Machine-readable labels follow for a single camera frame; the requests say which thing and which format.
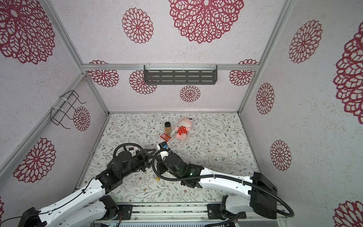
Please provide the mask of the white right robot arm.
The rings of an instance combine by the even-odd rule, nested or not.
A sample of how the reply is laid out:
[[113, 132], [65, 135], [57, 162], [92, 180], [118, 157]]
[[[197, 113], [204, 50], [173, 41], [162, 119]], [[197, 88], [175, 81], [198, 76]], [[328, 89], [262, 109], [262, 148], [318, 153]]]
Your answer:
[[180, 182], [189, 188], [216, 189], [230, 193], [220, 204], [220, 214], [236, 215], [253, 211], [256, 214], [276, 219], [278, 216], [277, 187], [263, 174], [233, 176], [218, 173], [206, 167], [188, 164], [171, 151], [159, 151], [151, 161], [154, 173], [161, 179]]

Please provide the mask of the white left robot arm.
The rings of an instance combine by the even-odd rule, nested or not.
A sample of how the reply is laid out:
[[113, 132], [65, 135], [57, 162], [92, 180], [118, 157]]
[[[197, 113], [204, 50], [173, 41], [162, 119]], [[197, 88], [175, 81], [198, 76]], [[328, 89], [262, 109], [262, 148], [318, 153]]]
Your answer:
[[90, 182], [55, 202], [36, 210], [26, 210], [20, 227], [80, 227], [98, 219], [115, 219], [121, 215], [119, 206], [109, 195], [129, 175], [152, 167], [156, 149], [143, 149], [136, 144], [123, 144], [113, 152], [106, 170]]

